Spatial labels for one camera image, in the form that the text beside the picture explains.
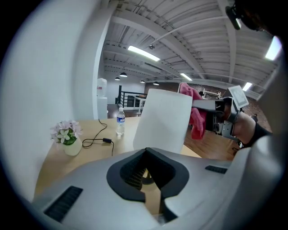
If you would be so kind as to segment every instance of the white ceiling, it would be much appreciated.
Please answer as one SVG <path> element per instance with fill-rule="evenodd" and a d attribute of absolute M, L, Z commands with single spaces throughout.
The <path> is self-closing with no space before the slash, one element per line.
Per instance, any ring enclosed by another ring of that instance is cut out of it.
<path fill-rule="evenodd" d="M 119 1 L 104 45 L 106 71 L 146 80 L 182 79 L 186 73 L 201 82 L 244 86 L 261 93 L 277 66 L 265 59 L 272 36 L 247 29 L 236 31 L 228 19 L 199 20 L 226 16 L 227 0 L 127 0 Z M 187 23 L 148 46 L 160 36 Z M 155 62 L 128 51 L 133 45 L 161 60 Z"/>

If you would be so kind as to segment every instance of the pink cloth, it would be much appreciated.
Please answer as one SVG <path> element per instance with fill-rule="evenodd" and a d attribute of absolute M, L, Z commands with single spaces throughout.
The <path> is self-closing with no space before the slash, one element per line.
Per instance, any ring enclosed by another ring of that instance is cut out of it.
<path fill-rule="evenodd" d="M 180 84 L 180 93 L 191 96 L 193 100 L 202 100 L 197 90 L 190 87 L 187 83 Z M 206 128 L 206 114 L 205 111 L 199 111 L 197 108 L 191 109 L 189 124 L 192 125 L 192 139 L 200 140 L 203 138 Z"/>

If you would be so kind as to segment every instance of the black railing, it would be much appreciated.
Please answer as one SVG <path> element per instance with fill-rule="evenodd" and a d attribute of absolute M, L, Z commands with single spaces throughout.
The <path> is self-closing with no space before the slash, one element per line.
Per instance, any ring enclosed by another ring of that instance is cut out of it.
<path fill-rule="evenodd" d="M 134 107 L 134 96 L 137 95 L 145 95 L 147 96 L 146 93 L 135 93 L 135 92 L 128 92 L 128 91 L 119 91 L 118 95 L 118 104 L 122 105 L 122 107 Z M 140 106 L 140 101 L 135 100 L 135 107 Z"/>

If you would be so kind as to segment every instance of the metal ceiling panel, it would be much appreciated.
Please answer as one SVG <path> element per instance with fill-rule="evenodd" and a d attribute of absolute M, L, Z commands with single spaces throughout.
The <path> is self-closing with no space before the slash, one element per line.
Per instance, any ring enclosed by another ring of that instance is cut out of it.
<path fill-rule="evenodd" d="M 120 2 L 118 11 L 114 15 L 120 16 L 127 9 L 135 15 L 141 15 L 143 20 L 148 19 L 152 23 L 160 25 L 166 31 L 171 31 L 190 22 L 225 15 L 223 5 L 227 4 L 232 4 L 232 1 L 126 0 L 125 3 Z M 231 71 L 233 77 L 242 80 L 233 79 L 233 84 L 244 84 L 243 80 L 251 81 L 254 84 L 266 82 L 270 78 L 271 72 L 277 67 L 277 62 L 268 61 L 264 58 L 272 37 L 266 32 L 251 31 L 243 24 L 241 30 L 231 31 L 231 28 L 230 30 L 228 28 L 230 24 L 227 22 L 225 19 L 199 22 L 181 28 L 173 32 L 171 36 L 180 41 L 183 47 L 191 53 L 192 58 L 195 59 L 194 61 L 198 62 L 198 67 L 202 68 L 201 72 L 227 76 L 203 75 L 208 79 L 213 79 L 209 82 L 226 84 L 225 82 L 228 82 Z M 151 42 L 159 35 L 153 34 L 154 37 L 152 37 L 147 32 L 147 30 L 141 29 L 139 31 L 138 28 L 128 27 L 127 24 L 121 25 L 111 22 L 105 41 L 109 46 L 105 47 L 110 48 L 111 45 L 115 45 L 115 47 L 114 51 L 104 52 L 104 58 L 123 63 L 128 62 L 130 65 L 145 69 L 144 62 L 145 60 L 149 61 L 147 58 L 131 54 L 127 52 L 127 49 L 124 49 L 128 48 L 129 45 L 133 45 L 161 59 L 156 66 L 157 68 L 161 66 L 165 71 L 147 66 L 146 69 L 151 71 L 150 74 L 155 72 L 155 74 L 162 75 L 162 73 L 169 72 L 170 78 L 178 78 L 179 72 L 195 72 L 191 63 L 188 65 L 187 62 L 189 61 L 186 58 L 186 61 L 184 61 L 184 56 L 181 58 L 183 53 L 179 49 L 175 49 L 176 46 L 171 50 L 170 45 L 163 45 L 166 37 L 154 43 L 156 46 L 154 50 L 148 49 Z M 235 33 L 235 40 L 231 40 L 231 32 Z M 108 68 L 109 71 L 117 71 L 113 66 L 108 66 Z M 131 74 L 138 74 L 138 76 L 142 74 L 140 77 L 147 76 L 143 72 L 138 73 L 132 69 L 130 71 Z"/>

